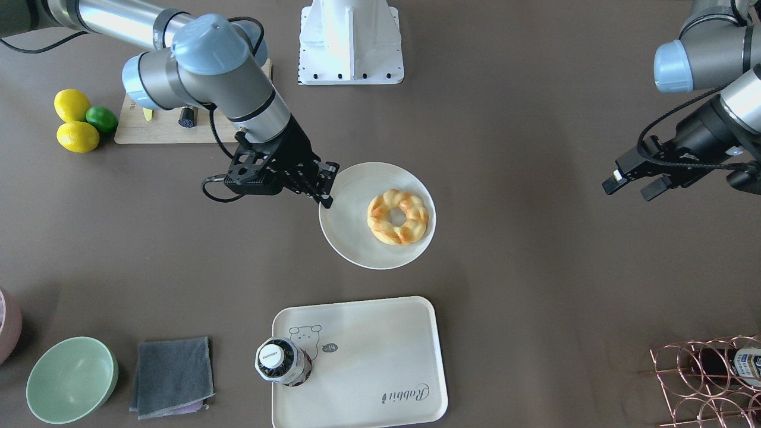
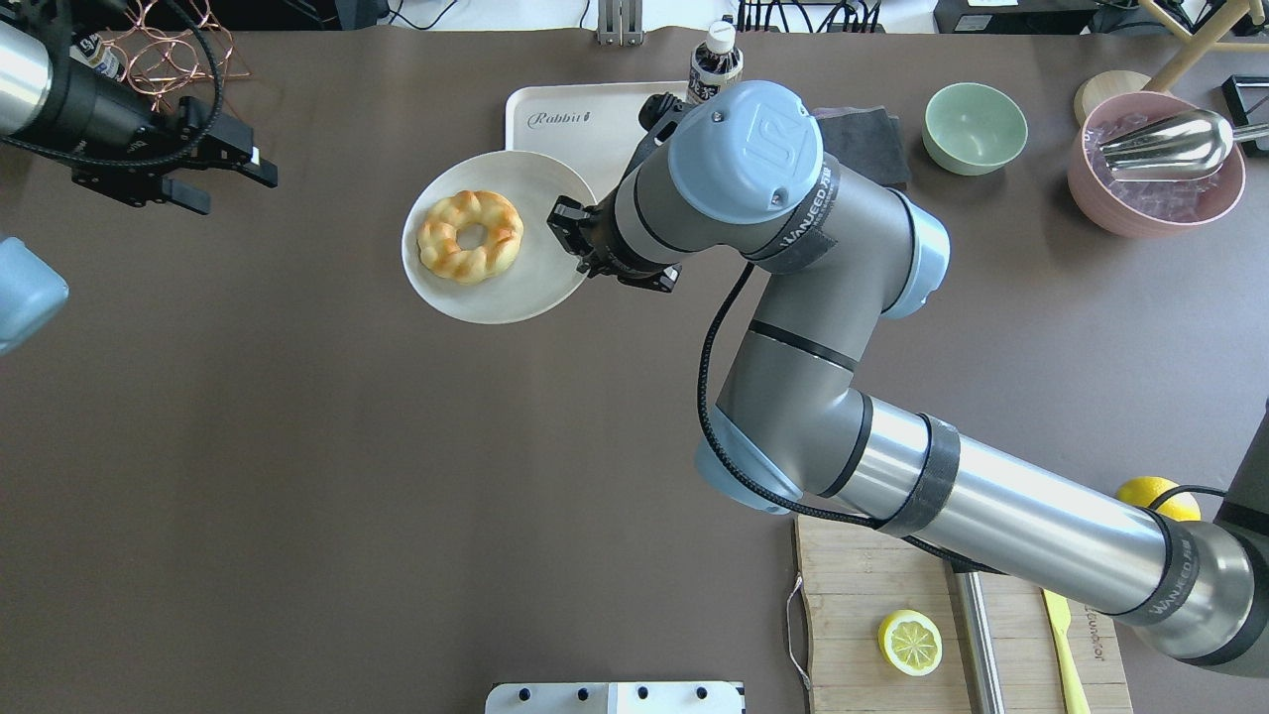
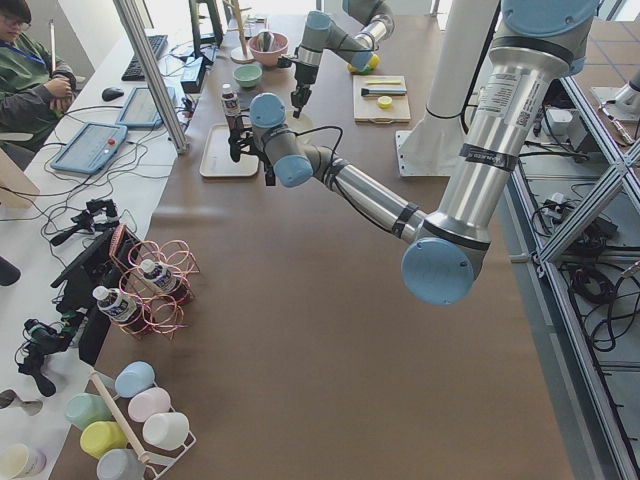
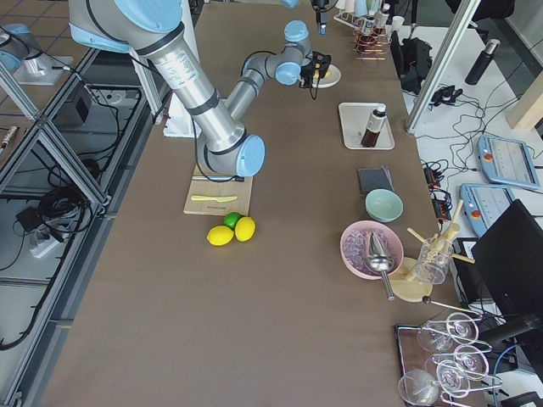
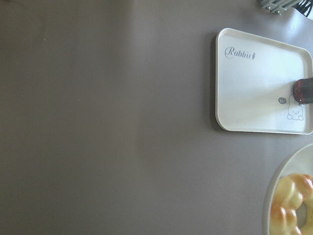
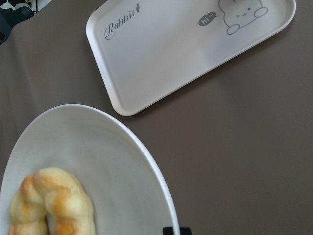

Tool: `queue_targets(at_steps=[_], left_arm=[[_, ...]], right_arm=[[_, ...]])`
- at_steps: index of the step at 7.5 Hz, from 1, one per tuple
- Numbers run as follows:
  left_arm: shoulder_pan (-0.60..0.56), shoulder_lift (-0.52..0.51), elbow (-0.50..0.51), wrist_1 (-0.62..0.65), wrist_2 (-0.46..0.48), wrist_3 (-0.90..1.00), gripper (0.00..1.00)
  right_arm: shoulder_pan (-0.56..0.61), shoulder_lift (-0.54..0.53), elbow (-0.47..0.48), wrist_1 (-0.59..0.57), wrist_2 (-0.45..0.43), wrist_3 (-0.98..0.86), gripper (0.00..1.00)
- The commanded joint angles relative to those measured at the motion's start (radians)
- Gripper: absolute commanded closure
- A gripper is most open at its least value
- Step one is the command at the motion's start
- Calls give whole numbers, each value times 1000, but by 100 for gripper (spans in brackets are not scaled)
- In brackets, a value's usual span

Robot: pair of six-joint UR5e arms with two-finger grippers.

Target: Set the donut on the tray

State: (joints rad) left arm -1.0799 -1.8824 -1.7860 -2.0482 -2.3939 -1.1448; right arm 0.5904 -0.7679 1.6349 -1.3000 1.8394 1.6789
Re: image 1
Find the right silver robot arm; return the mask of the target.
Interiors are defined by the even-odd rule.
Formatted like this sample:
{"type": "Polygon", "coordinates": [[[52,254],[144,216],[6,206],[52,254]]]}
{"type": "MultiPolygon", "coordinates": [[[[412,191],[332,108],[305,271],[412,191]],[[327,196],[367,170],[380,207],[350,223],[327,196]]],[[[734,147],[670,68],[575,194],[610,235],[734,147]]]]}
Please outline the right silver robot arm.
{"type": "Polygon", "coordinates": [[[332,205],[339,165],[323,162],[256,58],[264,31],[251,17],[195,17],[145,1],[3,1],[2,36],[48,27],[112,36],[144,49],[122,70],[125,92],[149,109],[222,113],[237,149],[223,182],[234,200],[283,189],[332,205]]]}

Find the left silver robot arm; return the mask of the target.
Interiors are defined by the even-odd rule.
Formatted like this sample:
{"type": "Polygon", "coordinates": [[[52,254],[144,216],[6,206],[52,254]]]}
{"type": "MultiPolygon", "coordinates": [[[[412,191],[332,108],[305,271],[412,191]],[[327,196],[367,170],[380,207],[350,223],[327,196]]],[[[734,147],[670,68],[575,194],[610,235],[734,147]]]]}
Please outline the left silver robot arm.
{"type": "Polygon", "coordinates": [[[759,10],[758,1],[692,3],[678,38],[656,51],[654,79],[664,93],[706,89],[698,97],[702,104],[678,122],[673,139],[661,141],[643,130],[603,182],[606,194],[654,178],[641,190],[653,200],[718,169],[729,171],[734,189],[760,193],[760,35],[752,9],[759,10]]]}

